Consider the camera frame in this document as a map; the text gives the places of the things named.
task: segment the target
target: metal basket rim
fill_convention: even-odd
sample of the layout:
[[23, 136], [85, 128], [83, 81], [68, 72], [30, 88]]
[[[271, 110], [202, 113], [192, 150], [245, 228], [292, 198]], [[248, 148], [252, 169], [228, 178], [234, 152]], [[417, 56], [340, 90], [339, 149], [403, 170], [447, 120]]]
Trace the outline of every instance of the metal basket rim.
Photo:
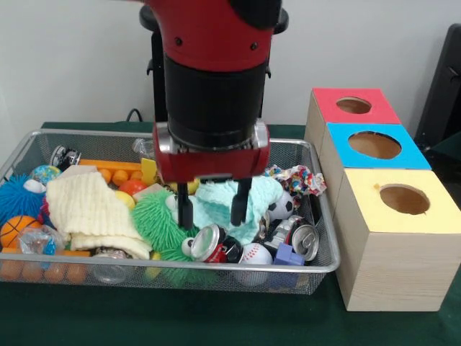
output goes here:
[[[39, 129], [29, 132], [13, 150], [10, 157], [0, 168], [0, 179], [3, 178], [19, 155], [32, 144], [33, 139], [39, 135], [46, 134], [69, 134], [80, 136], [118, 136], [133, 138], [151, 138], [150, 133], [134, 133], [119, 131], [92, 131], [92, 130], [60, 130], [60, 129]], [[271, 138], [270, 143], [287, 143], [304, 146], [311, 152], [312, 170], [314, 173], [321, 172], [320, 163], [314, 147], [304, 141], [289, 138]], [[70, 256], [47, 256], [43, 254], [4, 254], [0, 253], [0, 260], [15, 260], [24, 262], [59, 262], [82, 265], [122, 265], [131, 267], [166, 267], [176, 269], [197, 269], [197, 270], [232, 270], [232, 271], [255, 271], [255, 272], [291, 272], [302, 274], [318, 274], [333, 272], [340, 264], [339, 247], [336, 239], [336, 232], [330, 213], [330, 207], [323, 194], [319, 197], [322, 216], [325, 222], [326, 234], [328, 236], [328, 248], [331, 252], [331, 264], [327, 266], [285, 266], [285, 265], [235, 265], [230, 263], [203, 263], [203, 262], [174, 262], [174, 261], [155, 261], [141, 259], [118, 259], [115, 263], [113, 259], [103, 257], [70, 257]]]

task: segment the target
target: red box top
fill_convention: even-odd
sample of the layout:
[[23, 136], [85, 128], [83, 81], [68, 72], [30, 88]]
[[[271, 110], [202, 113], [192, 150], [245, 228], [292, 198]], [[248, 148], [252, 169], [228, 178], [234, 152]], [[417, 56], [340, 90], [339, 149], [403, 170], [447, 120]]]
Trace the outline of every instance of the red box top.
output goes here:
[[313, 93], [326, 123], [400, 124], [380, 89], [324, 89]]

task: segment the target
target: purple toy block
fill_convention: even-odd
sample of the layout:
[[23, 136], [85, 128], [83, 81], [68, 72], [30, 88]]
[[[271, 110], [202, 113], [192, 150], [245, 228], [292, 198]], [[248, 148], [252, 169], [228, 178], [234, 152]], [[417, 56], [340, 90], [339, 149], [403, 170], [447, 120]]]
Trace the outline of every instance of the purple toy block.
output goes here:
[[[281, 243], [275, 255], [274, 264], [304, 265], [304, 261], [304, 256], [294, 253], [292, 246]], [[297, 273], [283, 273], [282, 275], [272, 273], [272, 275], [269, 276], [269, 287], [275, 290], [281, 288], [294, 288], [296, 287], [298, 278], [299, 274]]]
[[304, 256], [293, 252], [291, 245], [280, 244], [275, 255], [275, 265], [304, 265]]

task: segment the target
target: red can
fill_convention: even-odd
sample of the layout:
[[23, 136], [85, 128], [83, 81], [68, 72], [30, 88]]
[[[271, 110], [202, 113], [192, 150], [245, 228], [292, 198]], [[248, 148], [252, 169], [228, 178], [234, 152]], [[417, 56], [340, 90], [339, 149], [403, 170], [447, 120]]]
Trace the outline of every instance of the red can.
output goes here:
[[192, 259], [198, 262], [238, 263], [243, 247], [237, 239], [228, 236], [224, 228], [213, 224], [196, 235], [190, 253]]

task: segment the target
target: soccer ball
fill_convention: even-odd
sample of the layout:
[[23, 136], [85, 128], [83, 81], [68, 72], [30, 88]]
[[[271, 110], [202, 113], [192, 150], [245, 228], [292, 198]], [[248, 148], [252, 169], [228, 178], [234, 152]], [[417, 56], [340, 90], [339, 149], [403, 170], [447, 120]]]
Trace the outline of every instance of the soccer ball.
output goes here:
[[269, 206], [267, 213], [269, 214], [270, 222], [274, 222], [288, 219], [293, 214], [293, 211], [293, 197], [287, 191], [284, 191], [282, 197]]

